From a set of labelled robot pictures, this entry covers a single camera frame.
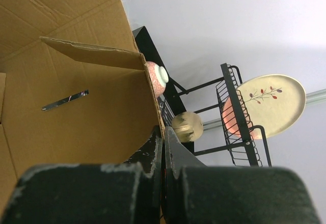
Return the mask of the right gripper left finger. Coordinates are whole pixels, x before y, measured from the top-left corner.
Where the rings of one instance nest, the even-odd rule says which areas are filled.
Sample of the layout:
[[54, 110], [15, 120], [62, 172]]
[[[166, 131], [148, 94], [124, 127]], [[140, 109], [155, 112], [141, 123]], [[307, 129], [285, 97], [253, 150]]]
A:
[[1, 223], [159, 223], [162, 135], [121, 164], [41, 164], [18, 180]]

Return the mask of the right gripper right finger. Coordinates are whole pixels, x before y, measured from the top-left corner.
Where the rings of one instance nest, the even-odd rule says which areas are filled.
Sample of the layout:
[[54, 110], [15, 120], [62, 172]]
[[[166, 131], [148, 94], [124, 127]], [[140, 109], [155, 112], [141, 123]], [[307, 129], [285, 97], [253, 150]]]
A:
[[279, 167], [206, 166], [165, 130], [167, 223], [320, 223], [304, 182]]

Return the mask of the brown cardboard box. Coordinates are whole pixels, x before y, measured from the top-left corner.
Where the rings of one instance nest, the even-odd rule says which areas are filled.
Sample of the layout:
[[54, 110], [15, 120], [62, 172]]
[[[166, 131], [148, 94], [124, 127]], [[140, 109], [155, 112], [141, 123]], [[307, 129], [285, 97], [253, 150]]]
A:
[[121, 0], [1, 0], [1, 197], [41, 163], [119, 163], [161, 125]]

